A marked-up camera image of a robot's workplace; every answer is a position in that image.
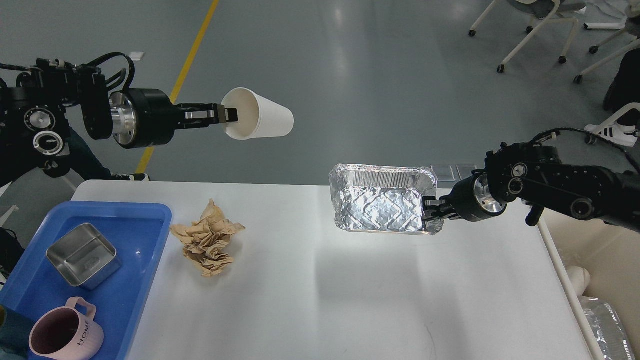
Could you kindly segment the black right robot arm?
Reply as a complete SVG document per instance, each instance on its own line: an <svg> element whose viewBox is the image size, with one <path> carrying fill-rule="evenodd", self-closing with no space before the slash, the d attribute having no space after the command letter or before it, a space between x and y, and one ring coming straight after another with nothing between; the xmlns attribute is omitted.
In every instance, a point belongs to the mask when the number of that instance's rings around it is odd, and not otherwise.
<svg viewBox="0 0 640 360"><path fill-rule="evenodd" d="M603 143L624 155L631 170L614 172L603 166L571 165L560 160L557 148L545 145L563 128L540 132L528 142L503 142L489 151L484 168L471 171L439 199L423 196L423 222L465 220L477 223L502 215L509 203L530 205L525 222L535 227L549 209L579 221L638 232L640 229L639 162L621 145Z"/></svg>

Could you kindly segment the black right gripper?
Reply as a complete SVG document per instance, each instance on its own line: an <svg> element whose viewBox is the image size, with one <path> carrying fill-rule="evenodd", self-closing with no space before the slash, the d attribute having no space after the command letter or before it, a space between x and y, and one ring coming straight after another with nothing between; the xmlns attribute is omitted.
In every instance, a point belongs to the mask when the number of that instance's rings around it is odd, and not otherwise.
<svg viewBox="0 0 640 360"><path fill-rule="evenodd" d="M423 221L465 220L470 223L502 215L507 203L500 202L489 191L486 173L475 173L459 181L450 196L423 196Z"/></svg>

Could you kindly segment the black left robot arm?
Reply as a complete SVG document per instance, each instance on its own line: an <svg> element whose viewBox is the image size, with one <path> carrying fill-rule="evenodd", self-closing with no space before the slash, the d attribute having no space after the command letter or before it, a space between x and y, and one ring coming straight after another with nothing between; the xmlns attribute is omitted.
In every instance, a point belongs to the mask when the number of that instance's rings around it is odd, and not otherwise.
<svg viewBox="0 0 640 360"><path fill-rule="evenodd" d="M126 150L169 143L177 130L235 125L238 110L221 104L173 104L160 89L133 88L134 61L110 52L84 64L37 59L1 82L0 180L6 186L40 168L51 178L71 169L67 109L80 106L87 134Z"/></svg>

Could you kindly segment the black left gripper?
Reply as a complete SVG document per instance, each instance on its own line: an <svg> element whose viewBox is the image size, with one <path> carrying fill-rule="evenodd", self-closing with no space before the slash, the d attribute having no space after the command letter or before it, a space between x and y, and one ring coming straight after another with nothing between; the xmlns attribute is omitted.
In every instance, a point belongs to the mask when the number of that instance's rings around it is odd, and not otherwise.
<svg viewBox="0 0 640 360"><path fill-rule="evenodd" d="M174 105L159 89L129 88L109 96L112 137L126 150L168 144L176 130L238 122L238 110L222 104Z"/></svg>

